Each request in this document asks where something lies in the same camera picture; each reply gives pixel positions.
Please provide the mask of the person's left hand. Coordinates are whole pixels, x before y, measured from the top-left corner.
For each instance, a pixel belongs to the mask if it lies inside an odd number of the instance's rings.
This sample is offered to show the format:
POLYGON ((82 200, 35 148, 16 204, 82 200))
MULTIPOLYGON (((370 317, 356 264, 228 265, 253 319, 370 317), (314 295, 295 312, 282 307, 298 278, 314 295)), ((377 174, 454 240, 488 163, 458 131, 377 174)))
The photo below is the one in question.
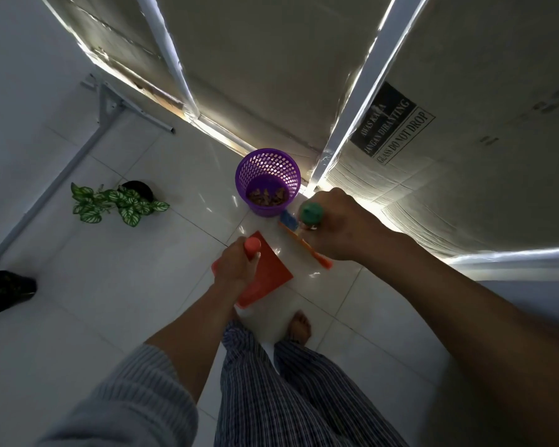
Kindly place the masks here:
POLYGON ((217 261, 213 287, 235 300, 254 281, 254 277, 245 278, 243 274, 247 257, 252 257, 245 248, 249 240, 247 237, 238 237, 217 261))

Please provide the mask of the person's right hand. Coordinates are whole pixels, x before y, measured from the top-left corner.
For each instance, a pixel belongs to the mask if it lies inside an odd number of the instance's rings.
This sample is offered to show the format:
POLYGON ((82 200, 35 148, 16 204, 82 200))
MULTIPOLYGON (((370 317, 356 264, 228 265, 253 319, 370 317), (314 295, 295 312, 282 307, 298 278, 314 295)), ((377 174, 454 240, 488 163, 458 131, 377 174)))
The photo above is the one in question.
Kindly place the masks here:
POLYGON ((308 200, 328 200, 328 247, 313 249, 330 259, 366 265, 369 260, 380 255, 380 245, 394 234, 376 216, 338 187, 320 191, 308 200))

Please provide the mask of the green handled orange broom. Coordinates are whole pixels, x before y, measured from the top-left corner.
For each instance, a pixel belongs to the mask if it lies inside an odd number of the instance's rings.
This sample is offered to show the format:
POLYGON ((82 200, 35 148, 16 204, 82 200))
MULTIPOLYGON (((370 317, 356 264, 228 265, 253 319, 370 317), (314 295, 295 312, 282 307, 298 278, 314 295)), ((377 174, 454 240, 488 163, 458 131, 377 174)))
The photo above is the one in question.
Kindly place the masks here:
POLYGON ((305 202, 300 209, 300 218, 283 210, 278 219, 278 225, 284 228, 307 252, 326 270, 333 267, 333 262, 319 254, 301 236, 306 230, 314 230, 320 224, 324 211, 316 202, 305 202))

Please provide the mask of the orange plastic dustpan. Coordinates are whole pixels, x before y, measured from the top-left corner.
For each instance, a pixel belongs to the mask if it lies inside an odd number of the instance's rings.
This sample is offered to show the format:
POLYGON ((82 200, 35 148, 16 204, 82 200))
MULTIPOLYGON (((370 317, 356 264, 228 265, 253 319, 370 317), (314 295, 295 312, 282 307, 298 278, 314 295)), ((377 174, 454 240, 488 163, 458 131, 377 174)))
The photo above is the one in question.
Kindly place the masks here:
POLYGON ((255 231, 246 238, 241 255, 249 263, 256 255, 260 255, 260 258, 252 281, 234 304, 237 309, 248 308, 293 278, 260 231, 255 231))

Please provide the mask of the person's right forearm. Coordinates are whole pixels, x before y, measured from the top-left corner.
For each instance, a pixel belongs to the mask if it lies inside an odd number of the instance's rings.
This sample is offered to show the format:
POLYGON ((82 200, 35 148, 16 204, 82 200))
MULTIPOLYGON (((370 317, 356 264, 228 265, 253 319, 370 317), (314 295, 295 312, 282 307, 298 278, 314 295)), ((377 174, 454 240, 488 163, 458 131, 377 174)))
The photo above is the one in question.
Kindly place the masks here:
POLYGON ((386 230, 351 239, 352 259, 415 308, 460 366, 543 447, 559 447, 559 329, 386 230))

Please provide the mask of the person's left forearm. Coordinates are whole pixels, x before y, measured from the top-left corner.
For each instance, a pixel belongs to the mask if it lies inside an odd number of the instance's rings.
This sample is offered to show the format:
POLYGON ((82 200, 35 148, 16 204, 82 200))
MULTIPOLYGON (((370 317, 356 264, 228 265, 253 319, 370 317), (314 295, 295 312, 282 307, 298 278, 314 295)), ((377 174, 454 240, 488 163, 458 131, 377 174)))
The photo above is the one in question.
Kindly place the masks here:
POLYGON ((194 402, 201 397, 225 326, 245 287, 242 279, 216 279, 185 312, 145 342, 168 357, 194 402))

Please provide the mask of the dry brown leaves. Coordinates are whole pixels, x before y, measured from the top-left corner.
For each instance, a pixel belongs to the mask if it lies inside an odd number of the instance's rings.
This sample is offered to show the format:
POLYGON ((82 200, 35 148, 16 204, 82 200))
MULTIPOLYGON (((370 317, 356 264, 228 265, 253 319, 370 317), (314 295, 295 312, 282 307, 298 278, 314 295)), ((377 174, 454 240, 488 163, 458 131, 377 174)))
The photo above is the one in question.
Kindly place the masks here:
POLYGON ((289 199, 290 193, 284 187, 275 190, 269 188, 255 188, 247 193, 247 200, 257 207, 271 208, 283 205, 289 199))

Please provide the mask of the purple plastic mesh basket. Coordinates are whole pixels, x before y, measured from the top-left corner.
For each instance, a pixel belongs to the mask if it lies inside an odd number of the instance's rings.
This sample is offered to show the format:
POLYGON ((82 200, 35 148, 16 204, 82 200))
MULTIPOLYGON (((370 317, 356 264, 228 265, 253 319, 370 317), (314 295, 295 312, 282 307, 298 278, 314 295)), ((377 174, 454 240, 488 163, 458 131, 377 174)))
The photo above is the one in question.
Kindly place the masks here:
POLYGON ((240 197, 254 214, 270 218, 277 217, 296 198, 301 187, 300 169, 286 152, 273 148, 255 150, 244 157, 235 172, 235 185, 240 197), (247 193, 255 188, 275 190, 284 187, 289 199, 277 207, 257 207, 247 200, 247 193))

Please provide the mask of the person's right foot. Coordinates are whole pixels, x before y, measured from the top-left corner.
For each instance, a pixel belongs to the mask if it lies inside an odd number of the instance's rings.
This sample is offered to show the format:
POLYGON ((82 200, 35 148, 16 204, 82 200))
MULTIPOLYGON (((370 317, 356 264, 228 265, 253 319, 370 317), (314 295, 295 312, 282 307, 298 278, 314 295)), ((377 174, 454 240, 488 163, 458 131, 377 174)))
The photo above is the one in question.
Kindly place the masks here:
POLYGON ((287 340, 305 346, 312 336, 312 325, 301 310, 298 310, 292 317, 285 337, 287 340))

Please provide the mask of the small black plant pot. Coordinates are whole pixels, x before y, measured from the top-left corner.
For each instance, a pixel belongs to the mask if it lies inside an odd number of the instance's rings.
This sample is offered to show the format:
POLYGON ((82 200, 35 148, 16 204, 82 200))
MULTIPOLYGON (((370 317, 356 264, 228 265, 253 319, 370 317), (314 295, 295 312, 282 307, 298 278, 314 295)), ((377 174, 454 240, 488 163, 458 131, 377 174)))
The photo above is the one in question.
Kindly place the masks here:
POLYGON ((142 200, 146 200, 148 202, 154 202, 155 196, 151 190, 151 188, 139 181, 139 180, 131 180, 123 183, 121 187, 125 188, 126 190, 133 190, 139 195, 139 198, 142 200))

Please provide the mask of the blue checked trousers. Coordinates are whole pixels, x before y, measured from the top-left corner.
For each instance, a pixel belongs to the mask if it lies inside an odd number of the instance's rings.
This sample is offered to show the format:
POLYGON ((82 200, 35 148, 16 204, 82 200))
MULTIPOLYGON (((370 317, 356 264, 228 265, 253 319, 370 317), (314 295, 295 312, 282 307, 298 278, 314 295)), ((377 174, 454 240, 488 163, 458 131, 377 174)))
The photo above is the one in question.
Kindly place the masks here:
POLYGON ((408 447, 343 370, 287 336, 274 359, 227 324, 215 447, 408 447))

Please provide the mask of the green white leafed plant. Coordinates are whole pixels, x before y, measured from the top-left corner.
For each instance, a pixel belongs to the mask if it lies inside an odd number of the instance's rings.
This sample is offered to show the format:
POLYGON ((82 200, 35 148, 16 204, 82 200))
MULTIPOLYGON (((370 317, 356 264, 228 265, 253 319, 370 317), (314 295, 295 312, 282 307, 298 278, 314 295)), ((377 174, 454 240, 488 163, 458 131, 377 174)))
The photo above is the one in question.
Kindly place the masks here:
POLYGON ((73 214, 83 223, 98 224, 102 222, 104 214, 115 210, 126 225, 136 227, 143 217, 169 210, 170 204, 155 199, 153 195, 147 196, 144 190, 137 191, 129 187, 134 183, 128 181, 118 187, 104 188, 100 185, 92 189, 72 182, 70 189, 75 201, 73 214))

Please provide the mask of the plain wide cardboard sheet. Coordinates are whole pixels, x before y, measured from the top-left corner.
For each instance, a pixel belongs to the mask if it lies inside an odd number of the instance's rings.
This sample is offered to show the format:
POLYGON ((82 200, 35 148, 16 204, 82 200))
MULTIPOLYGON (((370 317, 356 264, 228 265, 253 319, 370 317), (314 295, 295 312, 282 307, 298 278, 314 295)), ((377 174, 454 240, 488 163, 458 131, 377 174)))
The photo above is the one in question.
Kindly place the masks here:
POLYGON ((257 148, 324 149, 390 0, 157 0, 201 113, 257 148))

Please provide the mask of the grey ribbed sleeve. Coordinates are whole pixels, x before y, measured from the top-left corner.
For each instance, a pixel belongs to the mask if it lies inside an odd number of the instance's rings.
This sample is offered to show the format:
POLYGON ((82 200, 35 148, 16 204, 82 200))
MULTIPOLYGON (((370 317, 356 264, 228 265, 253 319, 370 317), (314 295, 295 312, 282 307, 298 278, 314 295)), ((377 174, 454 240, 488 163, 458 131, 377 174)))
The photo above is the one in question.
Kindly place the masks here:
POLYGON ((191 447, 194 400, 160 349, 142 345, 35 447, 191 447))

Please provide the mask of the cardboard sheet with black label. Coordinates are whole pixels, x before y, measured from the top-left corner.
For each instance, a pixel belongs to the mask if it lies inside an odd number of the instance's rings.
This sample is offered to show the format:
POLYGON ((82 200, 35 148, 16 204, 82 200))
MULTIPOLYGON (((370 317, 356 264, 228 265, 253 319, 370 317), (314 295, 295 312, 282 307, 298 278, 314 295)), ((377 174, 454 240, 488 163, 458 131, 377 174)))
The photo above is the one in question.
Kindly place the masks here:
POLYGON ((428 0, 321 189, 440 257, 559 247, 559 0, 428 0))

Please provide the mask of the large black plant pot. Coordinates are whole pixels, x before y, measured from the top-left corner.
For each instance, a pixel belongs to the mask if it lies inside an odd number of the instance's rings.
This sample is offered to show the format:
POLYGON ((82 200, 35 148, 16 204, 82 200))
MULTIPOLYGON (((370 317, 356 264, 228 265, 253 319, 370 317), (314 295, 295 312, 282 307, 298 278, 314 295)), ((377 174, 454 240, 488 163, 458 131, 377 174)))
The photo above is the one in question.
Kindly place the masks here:
POLYGON ((0 312, 29 301, 36 292, 35 279, 0 270, 0 312))

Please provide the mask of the plain narrow cardboard sheet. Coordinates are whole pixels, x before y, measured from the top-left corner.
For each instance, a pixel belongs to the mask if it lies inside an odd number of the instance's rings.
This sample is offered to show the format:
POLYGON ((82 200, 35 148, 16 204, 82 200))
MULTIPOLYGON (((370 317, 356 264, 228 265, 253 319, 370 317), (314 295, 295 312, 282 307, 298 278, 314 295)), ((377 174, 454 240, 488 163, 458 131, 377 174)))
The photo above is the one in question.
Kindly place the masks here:
POLYGON ((89 56, 120 79, 188 113, 137 0, 44 0, 89 56))

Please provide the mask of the thick white door frame bar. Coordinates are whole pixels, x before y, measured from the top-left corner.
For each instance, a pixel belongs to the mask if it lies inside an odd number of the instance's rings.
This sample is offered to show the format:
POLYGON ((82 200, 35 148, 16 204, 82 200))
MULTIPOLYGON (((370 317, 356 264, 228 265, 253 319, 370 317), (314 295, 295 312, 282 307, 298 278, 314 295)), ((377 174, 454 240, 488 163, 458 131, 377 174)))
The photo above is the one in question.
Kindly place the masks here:
POLYGON ((365 112, 384 83, 395 56, 429 0, 391 0, 383 15, 373 44, 354 79, 351 91, 323 149, 306 189, 311 197, 334 167, 344 145, 358 127, 365 112))

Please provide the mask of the thin white door frame bar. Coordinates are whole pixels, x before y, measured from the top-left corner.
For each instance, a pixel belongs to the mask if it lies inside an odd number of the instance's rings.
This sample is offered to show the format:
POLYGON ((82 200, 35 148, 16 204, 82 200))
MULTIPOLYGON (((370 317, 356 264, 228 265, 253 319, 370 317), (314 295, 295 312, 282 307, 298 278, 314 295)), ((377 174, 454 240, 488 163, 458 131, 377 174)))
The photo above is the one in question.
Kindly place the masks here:
POLYGON ((184 106, 183 111, 190 119, 199 119, 201 116, 200 109, 187 84, 179 54, 157 0, 136 1, 178 88, 180 100, 184 106))

